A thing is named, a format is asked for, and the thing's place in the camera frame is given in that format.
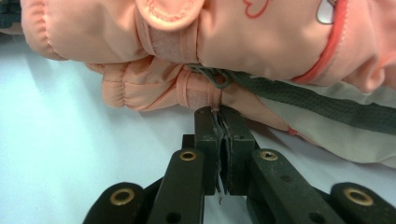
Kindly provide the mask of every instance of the pink clothing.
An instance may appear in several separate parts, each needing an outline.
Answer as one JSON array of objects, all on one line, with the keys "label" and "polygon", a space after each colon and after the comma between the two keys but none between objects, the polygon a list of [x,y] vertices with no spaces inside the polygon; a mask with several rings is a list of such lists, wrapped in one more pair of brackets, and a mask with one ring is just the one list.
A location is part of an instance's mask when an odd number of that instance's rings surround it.
[{"label": "pink clothing", "polygon": [[333,24],[318,22],[319,0],[21,0],[30,47],[54,60],[86,63],[104,75],[112,106],[233,107],[290,130],[236,84],[218,90],[184,64],[362,94],[396,90],[396,1],[337,0]]}]

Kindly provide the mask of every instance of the white patch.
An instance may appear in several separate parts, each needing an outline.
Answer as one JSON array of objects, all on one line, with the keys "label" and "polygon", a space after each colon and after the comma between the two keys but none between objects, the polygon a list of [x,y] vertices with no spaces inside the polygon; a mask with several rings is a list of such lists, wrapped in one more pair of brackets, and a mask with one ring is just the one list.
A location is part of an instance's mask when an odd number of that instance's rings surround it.
[{"label": "white patch", "polygon": [[318,8],[317,18],[320,23],[323,24],[332,24],[333,14],[334,14],[334,5],[332,0],[321,0],[321,3]]}]

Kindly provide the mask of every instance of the white fabric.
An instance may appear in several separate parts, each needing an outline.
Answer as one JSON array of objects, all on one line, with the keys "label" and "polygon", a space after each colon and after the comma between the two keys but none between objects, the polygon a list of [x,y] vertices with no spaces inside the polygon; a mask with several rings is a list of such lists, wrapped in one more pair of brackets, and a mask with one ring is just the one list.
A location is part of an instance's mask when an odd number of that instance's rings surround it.
[{"label": "white fabric", "polygon": [[353,128],[294,105],[261,98],[289,126],[330,152],[355,162],[381,162],[396,168],[396,137]]}]

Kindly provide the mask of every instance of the white table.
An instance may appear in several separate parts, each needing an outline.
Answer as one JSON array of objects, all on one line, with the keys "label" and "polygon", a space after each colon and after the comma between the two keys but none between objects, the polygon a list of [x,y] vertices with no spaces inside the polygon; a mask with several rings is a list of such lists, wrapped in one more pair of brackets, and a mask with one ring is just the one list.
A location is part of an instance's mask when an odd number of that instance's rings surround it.
[{"label": "white table", "polygon": [[[308,182],[374,190],[396,206],[396,170],[356,164],[298,137],[249,122],[261,147],[279,150]],[[120,182],[143,188],[164,175],[193,111],[138,113],[107,107],[101,76],[82,63],[44,59],[22,36],[0,35],[0,223],[81,223]],[[205,224],[249,223],[243,197],[205,198]]]}]

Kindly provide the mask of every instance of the red trim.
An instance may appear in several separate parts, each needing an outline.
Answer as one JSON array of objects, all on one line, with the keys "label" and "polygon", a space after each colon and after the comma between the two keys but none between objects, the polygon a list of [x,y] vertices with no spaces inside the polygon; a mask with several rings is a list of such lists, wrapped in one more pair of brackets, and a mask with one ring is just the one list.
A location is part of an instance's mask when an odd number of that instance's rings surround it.
[{"label": "red trim", "polygon": [[292,129],[290,126],[289,126],[289,134],[291,134],[291,135],[296,135],[298,132],[297,131],[295,131],[294,129]]},{"label": "red trim", "polygon": [[301,76],[294,77],[292,79],[293,82],[306,84],[315,79],[328,66],[329,62],[334,57],[344,31],[347,14],[347,1],[348,0],[337,0],[337,3],[335,4],[334,25],[332,26],[332,32],[329,36],[329,42],[320,55],[319,60],[308,72]]}]

